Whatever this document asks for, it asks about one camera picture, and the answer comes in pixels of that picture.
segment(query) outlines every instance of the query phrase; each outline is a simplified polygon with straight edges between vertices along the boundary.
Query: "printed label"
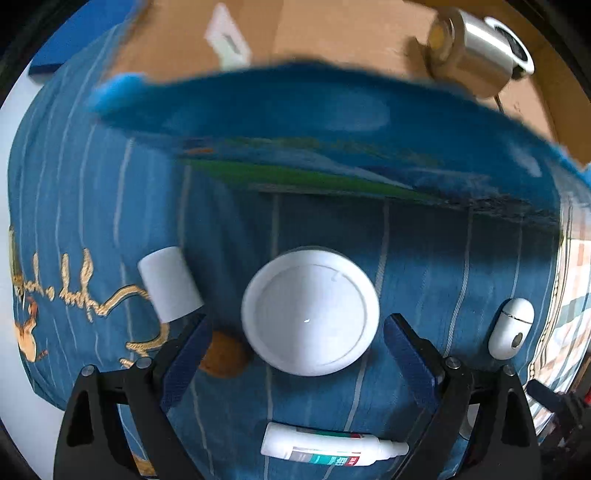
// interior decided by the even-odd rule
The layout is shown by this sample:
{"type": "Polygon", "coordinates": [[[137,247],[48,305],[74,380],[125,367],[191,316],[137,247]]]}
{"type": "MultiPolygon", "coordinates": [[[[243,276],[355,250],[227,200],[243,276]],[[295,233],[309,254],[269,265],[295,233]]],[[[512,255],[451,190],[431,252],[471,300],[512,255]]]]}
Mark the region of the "printed label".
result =
{"type": "Polygon", "coordinates": [[[325,430],[312,430],[305,429],[303,427],[296,427],[296,431],[300,433],[312,433],[314,435],[324,435],[326,437],[346,437],[351,439],[363,438],[360,433],[349,433],[349,432],[327,432],[325,430]]]}
{"type": "Polygon", "coordinates": [[[316,465],[353,466],[359,461],[359,456],[324,455],[295,447],[291,451],[289,460],[293,462],[315,463],[316,465]]]}
{"type": "Polygon", "coordinates": [[[220,59],[222,70],[245,68],[251,64],[251,49],[234,23],[226,5],[217,4],[213,9],[212,19],[205,32],[205,40],[220,59]]]}

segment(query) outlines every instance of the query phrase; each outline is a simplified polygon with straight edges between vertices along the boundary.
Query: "metal cylinder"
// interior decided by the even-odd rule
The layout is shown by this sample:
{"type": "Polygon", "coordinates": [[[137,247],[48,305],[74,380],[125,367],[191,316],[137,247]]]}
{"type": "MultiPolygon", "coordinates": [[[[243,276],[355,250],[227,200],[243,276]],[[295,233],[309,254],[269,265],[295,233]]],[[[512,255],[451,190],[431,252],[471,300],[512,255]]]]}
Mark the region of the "metal cylinder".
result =
{"type": "Polygon", "coordinates": [[[433,77],[458,83],[479,98],[497,95],[513,74],[514,55],[507,39],[458,8],[438,12],[428,37],[433,77]]]}

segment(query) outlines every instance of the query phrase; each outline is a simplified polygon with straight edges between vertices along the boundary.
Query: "bed sheet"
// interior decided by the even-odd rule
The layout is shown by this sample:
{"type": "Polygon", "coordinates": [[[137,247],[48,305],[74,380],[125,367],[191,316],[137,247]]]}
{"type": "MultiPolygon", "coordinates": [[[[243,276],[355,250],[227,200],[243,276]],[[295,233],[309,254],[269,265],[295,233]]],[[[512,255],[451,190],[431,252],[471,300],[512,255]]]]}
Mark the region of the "bed sheet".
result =
{"type": "MultiPolygon", "coordinates": [[[[530,299],[535,322],[514,364],[522,382],[541,368],[532,360],[554,330],[552,301],[563,299],[557,259],[568,236],[470,210],[258,193],[213,180],[88,113],[86,99],[121,34],[111,29],[58,70],[29,108],[11,152],[15,331],[23,332],[21,355],[37,394],[64,408],[82,366],[128,367],[180,330],[175,322],[170,330],[160,326],[137,270],[140,258],[170,245],[183,248],[214,327],[240,338],[242,294],[256,271],[281,252],[321,245],[374,281],[382,321],[402,313],[441,353],[474,368],[501,364],[486,348],[499,305],[530,299]]],[[[572,313],[588,328],[591,272],[584,259],[584,301],[572,313]]],[[[129,411],[121,414],[136,462],[149,473],[129,411]]],[[[381,327],[357,362],[324,377],[288,375],[256,356],[232,380],[198,371],[169,418],[203,475],[222,480],[373,480],[398,465],[333,471],[263,457],[269,420],[411,443],[428,420],[381,327]]]]}

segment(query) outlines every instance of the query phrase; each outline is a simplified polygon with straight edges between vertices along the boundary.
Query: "black cable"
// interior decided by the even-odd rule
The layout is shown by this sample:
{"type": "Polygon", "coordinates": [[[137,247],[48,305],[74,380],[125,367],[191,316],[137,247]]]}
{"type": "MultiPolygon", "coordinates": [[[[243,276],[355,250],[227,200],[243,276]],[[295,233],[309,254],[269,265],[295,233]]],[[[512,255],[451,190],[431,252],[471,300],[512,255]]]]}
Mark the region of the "black cable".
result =
{"type": "Polygon", "coordinates": [[[496,102],[497,107],[499,108],[499,111],[504,114],[505,109],[503,108],[503,104],[501,103],[501,99],[499,98],[498,95],[495,95],[495,102],[496,102]]]}

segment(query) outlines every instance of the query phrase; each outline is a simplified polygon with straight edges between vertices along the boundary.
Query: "blue cloth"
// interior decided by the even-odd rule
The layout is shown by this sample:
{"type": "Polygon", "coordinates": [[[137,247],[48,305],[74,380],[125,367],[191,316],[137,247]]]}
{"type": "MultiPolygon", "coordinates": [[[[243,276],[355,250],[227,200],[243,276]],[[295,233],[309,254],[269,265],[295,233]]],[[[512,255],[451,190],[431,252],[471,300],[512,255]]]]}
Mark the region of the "blue cloth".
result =
{"type": "MultiPolygon", "coordinates": [[[[381,188],[381,196],[558,223],[551,166],[563,156],[448,91],[297,62],[167,84],[122,74],[100,85],[90,106],[106,124],[221,178],[242,172],[255,186],[293,181],[372,195],[381,188]],[[297,181],[303,170],[307,182],[297,181]]],[[[578,173],[570,183],[586,187],[578,173]]]]}
{"type": "MultiPolygon", "coordinates": [[[[82,366],[122,368],[121,358],[137,359],[127,342],[146,342],[160,331],[152,306],[138,295],[107,316],[67,304],[68,297],[60,297],[63,254],[70,271],[65,292],[81,290],[90,255],[88,293],[103,304],[122,287],[141,286],[138,260],[170,245],[184,249],[213,328],[241,338],[243,292],[277,252],[303,245],[339,251],[375,282],[380,298],[382,324],[370,349],[339,372],[296,377],[257,356],[232,380],[197,372],[168,416],[207,480],[327,478],[326,466],[260,455],[270,419],[412,443],[428,416],[384,344],[383,319],[390,313],[402,313],[440,352],[475,368],[497,368],[486,348],[495,313],[512,295],[525,297],[535,322],[514,365],[519,370],[531,360],[551,296],[557,229],[396,200],[231,188],[89,115],[85,103],[120,34],[110,30],[58,70],[25,115],[11,151],[17,253],[27,281],[35,279],[38,253],[43,292],[28,293],[39,307],[37,350],[48,350],[35,362],[23,357],[35,392],[64,408],[82,366]]],[[[19,323],[27,319],[19,300],[14,313],[19,323]]],[[[172,325],[171,334],[181,328],[172,325]]],[[[121,412],[130,446],[143,456],[128,410],[121,412]]],[[[328,478],[387,478],[397,464],[337,468],[328,478]]]]}
{"type": "Polygon", "coordinates": [[[55,72],[72,55],[125,20],[135,4],[135,0],[89,0],[43,44],[33,57],[29,74],[55,72]]]}

